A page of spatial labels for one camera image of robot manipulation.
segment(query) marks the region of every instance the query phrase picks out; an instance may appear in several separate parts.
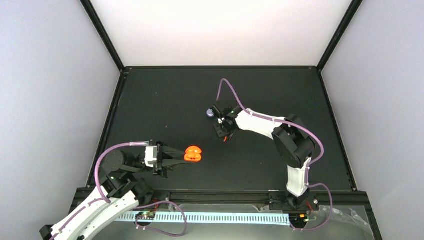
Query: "led strip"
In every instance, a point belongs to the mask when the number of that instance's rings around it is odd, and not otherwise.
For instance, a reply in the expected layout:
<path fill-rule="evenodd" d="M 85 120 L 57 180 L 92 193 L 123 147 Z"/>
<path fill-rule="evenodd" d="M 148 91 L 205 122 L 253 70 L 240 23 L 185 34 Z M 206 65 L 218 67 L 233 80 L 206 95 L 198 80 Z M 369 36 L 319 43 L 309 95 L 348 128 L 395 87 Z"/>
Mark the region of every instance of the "led strip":
<path fill-rule="evenodd" d="M 140 211 L 128 211 L 117 222 L 135 222 Z M 282 213 L 221 213 L 185 212 L 188 223 L 193 224 L 263 224 L 290 226 L 289 215 Z M 154 219 L 139 219 L 139 223 L 184 223 L 180 212 L 156 212 Z"/>

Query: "white wall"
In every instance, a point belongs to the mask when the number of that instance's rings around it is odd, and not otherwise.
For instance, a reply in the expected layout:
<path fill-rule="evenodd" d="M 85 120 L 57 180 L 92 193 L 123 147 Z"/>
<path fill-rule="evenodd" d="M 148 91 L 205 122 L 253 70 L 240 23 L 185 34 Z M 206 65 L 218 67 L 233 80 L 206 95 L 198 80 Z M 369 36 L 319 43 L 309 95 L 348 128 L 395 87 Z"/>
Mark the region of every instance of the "white wall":
<path fill-rule="evenodd" d="M 0 239 L 36 240 L 87 181 L 119 72 L 80 1 L 0 5 Z"/>
<path fill-rule="evenodd" d="M 351 0 L 92 0 L 125 66 L 316 66 Z"/>
<path fill-rule="evenodd" d="M 323 77 L 383 239 L 424 228 L 424 3 L 363 1 Z"/>

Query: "black floor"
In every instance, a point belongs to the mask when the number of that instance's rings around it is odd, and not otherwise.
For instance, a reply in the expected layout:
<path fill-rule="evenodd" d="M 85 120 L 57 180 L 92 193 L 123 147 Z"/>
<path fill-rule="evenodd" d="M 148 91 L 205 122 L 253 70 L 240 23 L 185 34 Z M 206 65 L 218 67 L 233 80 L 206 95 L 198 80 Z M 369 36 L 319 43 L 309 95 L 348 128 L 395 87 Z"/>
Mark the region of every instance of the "black floor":
<path fill-rule="evenodd" d="M 168 179 L 143 173 L 154 189 L 285 190 L 287 167 L 272 140 L 249 131 L 236 132 L 228 143 L 216 136 L 206 110 L 216 100 L 222 78 L 232 83 L 247 108 L 271 116 L 298 115 L 325 147 L 324 157 L 311 168 L 309 182 L 325 183 L 331 191 L 351 190 L 342 148 L 314 68 L 133 68 L 107 147 L 153 139 L 180 150 L 191 145 L 203 150 L 200 162 L 169 172 Z M 236 105 L 226 85 L 221 98 Z M 143 148 L 123 150 L 138 154 Z"/>

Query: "robotic arm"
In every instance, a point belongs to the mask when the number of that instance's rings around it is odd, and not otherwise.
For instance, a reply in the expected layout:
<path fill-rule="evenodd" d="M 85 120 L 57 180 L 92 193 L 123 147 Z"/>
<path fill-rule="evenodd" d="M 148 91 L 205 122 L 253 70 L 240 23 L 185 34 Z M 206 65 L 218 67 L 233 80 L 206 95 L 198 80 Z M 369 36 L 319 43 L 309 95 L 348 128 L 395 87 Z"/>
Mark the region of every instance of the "robotic arm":
<path fill-rule="evenodd" d="M 208 110 L 207 115 L 211 118 L 217 117 L 215 131 L 225 142 L 229 141 L 237 130 L 252 131 L 272 139 L 281 160 L 287 164 L 287 191 L 295 198 L 295 204 L 300 204 L 308 194 L 307 164 L 311 161 L 315 144 L 306 133 L 296 127 L 268 119 L 284 120 L 304 127 L 303 122 L 293 114 L 288 117 L 275 117 L 253 112 L 249 108 L 246 110 L 247 112 L 240 106 L 232 108 L 218 100 Z"/>
<path fill-rule="evenodd" d="M 148 142 L 137 157 L 112 150 L 102 161 L 99 171 L 100 190 L 96 188 L 65 219 L 55 225 L 45 225 L 40 233 L 44 240 L 91 240 L 123 213 L 152 200 L 153 190 L 143 178 L 134 173 L 152 172 L 166 178 L 176 165 L 193 164 L 202 159 L 195 146 L 185 152 L 166 146 L 163 142 Z M 102 199 L 100 191 L 110 200 Z"/>

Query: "orange object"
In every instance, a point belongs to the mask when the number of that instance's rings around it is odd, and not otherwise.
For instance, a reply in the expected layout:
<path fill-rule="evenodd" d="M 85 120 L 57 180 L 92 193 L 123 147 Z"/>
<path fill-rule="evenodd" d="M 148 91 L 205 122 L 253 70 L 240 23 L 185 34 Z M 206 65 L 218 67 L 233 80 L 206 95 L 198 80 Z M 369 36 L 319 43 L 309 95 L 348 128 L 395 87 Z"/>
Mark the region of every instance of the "orange object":
<path fill-rule="evenodd" d="M 184 160 L 188 162 L 199 162 L 202 159 L 202 155 L 199 153 L 186 153 L 184 155 Z"/>
<path fill-rule="evenodd" d="M 186 154 L 201 154 L 202 150 L 198 146 L 189 146 L 185 150 Z"/>

